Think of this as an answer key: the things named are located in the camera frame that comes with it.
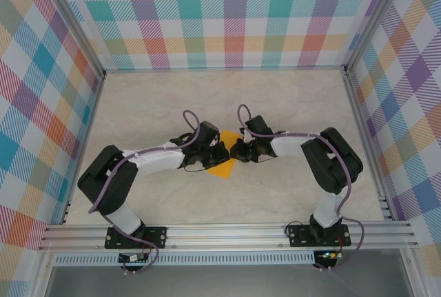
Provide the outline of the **grey metal panel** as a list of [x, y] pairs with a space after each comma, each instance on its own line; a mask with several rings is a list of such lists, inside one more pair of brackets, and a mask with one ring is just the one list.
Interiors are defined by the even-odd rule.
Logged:
[[363, 274], [290, 265], [155, 267], [135, 276], [118, 267], [56, 267], [45, 297], [413, 297], [395, 269]]

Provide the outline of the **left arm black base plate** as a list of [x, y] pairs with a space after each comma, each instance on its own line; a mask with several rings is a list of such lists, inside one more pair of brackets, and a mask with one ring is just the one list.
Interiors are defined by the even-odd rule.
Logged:
[[[148, 227], [142, 224], [132, 236], [137, 239], [146, 240], [155, 244], [159, 249], [165, 248], [167, 238], [166, 227]], [[106, 249], [142, 249], [143, 244], [131, 238], [122, 235], [114, 227], [108, 227], [105, 236], [104, 248]]]

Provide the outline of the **wide aluminium mounting rail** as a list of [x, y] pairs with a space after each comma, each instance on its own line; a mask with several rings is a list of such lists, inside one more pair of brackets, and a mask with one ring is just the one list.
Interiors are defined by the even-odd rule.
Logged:
[[[365, 231], [348, 223], [351, 245], [362, 249], [403, 249], [418, 246], [416, 235], [406, 221], [368, 221]], [[107, 225], [50, 225], [39, 246], [41, 252], [104, 251]], [[167, 226], [165, 251], [263, 251], [289, 249], [298, 238], [284, 223], [189, 224]]]

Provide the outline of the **aluminium frame post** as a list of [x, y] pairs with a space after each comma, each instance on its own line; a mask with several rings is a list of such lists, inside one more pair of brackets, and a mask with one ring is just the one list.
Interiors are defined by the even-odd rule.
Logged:
[[341, 65], [342, 78], [349, 78], [361, 60], [375, 31], [383, 20], [393, 0], [368, 0], [369, 5], [363, 10], [358, 29], [352, 38], [346, 56]]
[[79, 47], [82, 49], [86, 59], [91, 63], [95, 72], [98, 73], [101, 79], [105, 78], [105, 70], [101, 65], [92, 45], [86, 37], [81, 25], [76, 18], [68, 0], [53, 0], [60, 15], [66, 22], [67, 27], [72, 32], [73, 37], [77, 40]]

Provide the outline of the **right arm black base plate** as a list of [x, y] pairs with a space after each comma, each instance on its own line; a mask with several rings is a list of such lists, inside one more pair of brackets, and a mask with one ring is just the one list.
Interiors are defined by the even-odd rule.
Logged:
[[348, 247], [351, 237], [347, 225], [323, 229], [319, 225], [296, 224], [287, 228], [290, 247]]

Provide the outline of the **orange paper sheet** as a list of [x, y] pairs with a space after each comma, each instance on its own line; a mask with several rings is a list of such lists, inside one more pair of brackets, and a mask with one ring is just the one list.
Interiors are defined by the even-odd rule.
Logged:
[[[229, 152], [231, 148], [236, 144], [238, 139], [243, 139], [243, 136], [238, 132], [233, 132], [229, 130], [223, 130], [220, 133], [220, 140], [224, 142], [227, 151]], [[216, 167], [209, 168], [207, 170], [208, 173], [218, 176], [221, 178], [229, 178], [232, 169], [234, 167], [235, 160], [230, 158], [228, 161], [221, 163]]]

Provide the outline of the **aluminium frame rail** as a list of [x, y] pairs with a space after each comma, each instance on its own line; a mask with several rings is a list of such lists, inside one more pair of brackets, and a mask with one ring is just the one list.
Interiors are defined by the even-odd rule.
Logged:
[[387, 221], [395, 221], [396, 213], [393, 209], [393, 206], [390, 205], [389, 202], [389, 194], [385, 185], [385, 181], [383, 179], [380, 165], [374, 153], [373, 143], [370, 139], [369, 128], [363, 119], [361, 104], [358, 102], [358, 97], [356, 95], [356, 91], [353, 88], [353, 84], [351, 82], [349, 74], [345, 71], [345, 69], [342, 69], [340, 73], [345, 92], [349, 99], [349, 104], [358, 130], [362, 148], [365, 153], [365, 158], [367, 160], [367, 165], [369, 167], [373, 185], [375, 186], [376, 193], [378, 195], [378, 200], [383, 213], [383, 217]]
[[74, 171], [74, 176], [72, 178], [72, 182], [69, 184], [69, 188], [66, 191], [65, 197], [63, 199], [63, 202], [61, 204], [61, 213], [59, 214], [59, 217], [57, 218], [57, 225], [63, 225], [65, 223], [65, 219], [68, 216], [68, 209], [72, 203], [72, 198], [74, 195], [74, 192], [77, 188], [76, 183], [77, 180], [79, 178], [80, 175], [80, 171], [81, 171], [81, 165], [83, 163], [83, 159], [85, 156], [85, 151], [87, 149], [88, 146], [88, 141], [89, 141], [89, 137], [92, 131], [92, 127], [94, 124], [94, 120], [95, 120], [95, 116], [96, 116], [96, 112], [99, 106], [99, 101], [101, 100], [101, 95], [103, 92], [103, 88], [104, 88], [104, 84], [105, 84], [105, 80], [107, 77], [107, 72], [104, 72], [103, 76], [101, 77], [101, 80], [99, 82], [99, 88], [97, 90], [96, 93], [96, 98], [94, 101], [94, 105], [92, 108], [92, 111], [90, 113], [90, 117], [88, 119], [88, 124], [87, 124], [87, 129], [85, 131], [85, 138], [79, 148], [79, 159], [78, 162], [76, 164], [76, 169]]
[[322, 71], [322, 70], [338, 70], [342, 71], [345, 67], [343, 65], [314, 65], [314, 66], [291, 66], [291, 67], [238, 67], [238, 68], [170, 68], [170, 69], [135, 69], [135, 70], [106, 70], [108, 74], [140, 74], [140, 73], [179, 73], [179, 72], [242, 72], [242, 71]]

